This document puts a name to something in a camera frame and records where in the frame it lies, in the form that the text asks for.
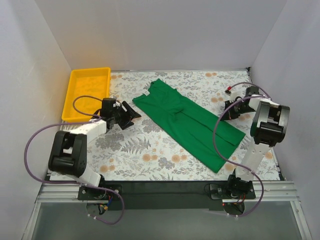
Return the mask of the green t shirt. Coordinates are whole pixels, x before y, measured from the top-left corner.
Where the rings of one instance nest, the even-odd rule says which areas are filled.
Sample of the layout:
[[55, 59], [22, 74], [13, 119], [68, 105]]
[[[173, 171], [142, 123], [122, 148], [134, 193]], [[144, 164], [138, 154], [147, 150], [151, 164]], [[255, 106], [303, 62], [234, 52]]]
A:
[[180, 94], [160, 79], [151, 82], [146, 93], [133, 103], [179, 145], [214, 173], [238, 148], [245, 133]]

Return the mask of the yellow plastic tray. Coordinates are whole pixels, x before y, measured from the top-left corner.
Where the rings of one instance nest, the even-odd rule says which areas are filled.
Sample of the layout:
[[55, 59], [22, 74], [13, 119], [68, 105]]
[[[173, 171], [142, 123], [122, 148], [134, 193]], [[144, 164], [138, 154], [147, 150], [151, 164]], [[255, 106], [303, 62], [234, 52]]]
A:
[[109, 97], [111, 69], [109, 67], [74, 69], [71, 71], [61, 119], [67, 123], [87, 122], [91, 116], [77, 112], [73, 101], [79, 96], [100, 100]]

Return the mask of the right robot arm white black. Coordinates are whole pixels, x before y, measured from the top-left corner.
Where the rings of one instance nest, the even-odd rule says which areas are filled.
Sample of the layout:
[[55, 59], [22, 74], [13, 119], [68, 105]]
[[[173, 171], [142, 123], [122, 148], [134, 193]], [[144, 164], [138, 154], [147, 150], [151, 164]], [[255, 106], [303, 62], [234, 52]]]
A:
[[225, 90], [229, 100], [225, 101], [227, 112], [222, 120], [234, 120], [242, 114], [255, 113], [250, 127], [251, 141], [241, 161], [241, 165], [248, 169], [238, 166], [229, 175], [223, 190], [230, 198], [237, 199], [253, 192], [252, 171], [255, 172], [266, 153], [285, 138], [290, 107], [273, 102], [254, 85], [246, 88], [243, 98], [231, 89], [229, 86]]

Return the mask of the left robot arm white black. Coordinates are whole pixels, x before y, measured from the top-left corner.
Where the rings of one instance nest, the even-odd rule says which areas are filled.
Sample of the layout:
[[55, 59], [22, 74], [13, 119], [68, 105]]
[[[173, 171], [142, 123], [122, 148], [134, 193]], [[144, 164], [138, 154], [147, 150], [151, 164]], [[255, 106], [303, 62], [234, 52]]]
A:
[[89, 194], [95, 200], [103, 199], [107, 193], [102, 184], [105, 180], [87, 163], [88, 143], [106, 134], [114, 125], [125, 130], [134, 125], [133, 119], [140, 117], [126, 101], [103, 98], [100, 109], [91, 115], [88, 123], [55, 134], [48, 161], [49, 170], [90, 186]]

